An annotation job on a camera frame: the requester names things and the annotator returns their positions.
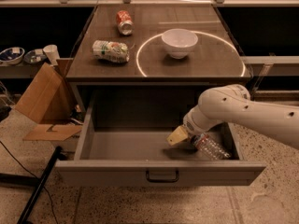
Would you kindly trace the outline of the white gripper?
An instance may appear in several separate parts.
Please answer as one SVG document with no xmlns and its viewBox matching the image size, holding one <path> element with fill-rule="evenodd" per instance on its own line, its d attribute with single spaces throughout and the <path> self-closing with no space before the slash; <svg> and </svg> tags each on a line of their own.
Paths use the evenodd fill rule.
<svg viewBox="0 0 299 224">
<path fill-rule="evenodd" d="M 183 126 L 178 126 L 166 138 L 170 146 L 174 146 L 188 138 L 189 135 L 206 133 L 213 127 L 221 124 L 221 120 L 209 119 L 199 106 L 192 108 L 183 118 Z"/>
</svg>

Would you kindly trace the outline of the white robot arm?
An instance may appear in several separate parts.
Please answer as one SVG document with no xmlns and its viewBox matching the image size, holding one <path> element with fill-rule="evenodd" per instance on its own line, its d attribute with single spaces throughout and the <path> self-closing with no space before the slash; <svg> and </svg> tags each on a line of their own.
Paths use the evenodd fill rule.
<svg viewBox="0 0 299 224">
<path fill-rule="evenodd" d="M 299 107 L 250 100 L 242 85 L 228 85 L 203 91 L 198 104 L 168 137 L 173 146 L 193 136 L 203 136 L 223 122 L 247 127 L 280 143 L 299 149 Z"/>
</svg>

